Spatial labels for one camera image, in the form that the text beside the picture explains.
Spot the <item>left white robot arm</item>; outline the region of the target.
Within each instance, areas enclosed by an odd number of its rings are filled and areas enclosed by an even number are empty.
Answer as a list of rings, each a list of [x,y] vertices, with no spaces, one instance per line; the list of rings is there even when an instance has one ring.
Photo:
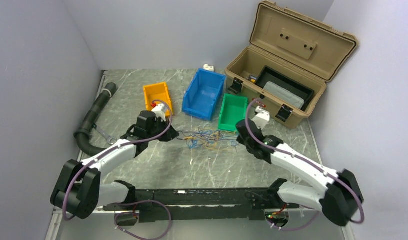
[[[97,207],[111,204],[129,210],[136,201],[135,187],[116,180],[101,184],[106,176],[119,165],[138,157],[149,142],[169,142],[179,133],[172,127],[172,120],[161,113],[144,110],[136,123],[131,125],[112,146],[83,161],[65,162],[50,197],[50,203],[61,209],[63,219],[85,219]]]

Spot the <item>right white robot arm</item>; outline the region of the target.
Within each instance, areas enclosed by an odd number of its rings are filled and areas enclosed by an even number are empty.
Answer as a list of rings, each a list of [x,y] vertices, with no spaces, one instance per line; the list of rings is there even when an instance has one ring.
[[[286,204],[300,205],[322,213],[331,223],[344,227],[362,224],[364,198],[353,172],[322,166],[298,153],[273,135],[263,135],[250,119],[236,125],[237,141],[256,159],[281,167],[308,183],[308,186],[277,179],[267,190],[268,203],[278,208]]]

